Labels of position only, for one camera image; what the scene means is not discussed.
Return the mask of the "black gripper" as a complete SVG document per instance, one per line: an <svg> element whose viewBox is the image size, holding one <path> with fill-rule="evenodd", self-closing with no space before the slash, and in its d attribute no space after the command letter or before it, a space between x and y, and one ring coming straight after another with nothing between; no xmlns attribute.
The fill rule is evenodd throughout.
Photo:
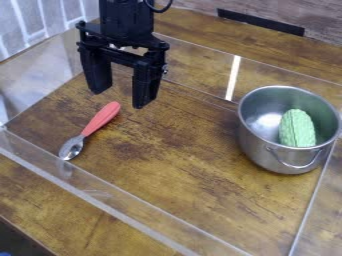
<svg viewBox="0 0 342 256"><path fill-rule="evenodd" d="M155 0L99 0L99 23L80 21L77 42L88 88L100 94L112 86L111 62L132 65L137 57L121 47L144 48L150 61L137 61L132 77L132 106L141 109L156 99L164 74L164 55L170 45L154 33L154 14L170 5L155 7Z"/></svg>

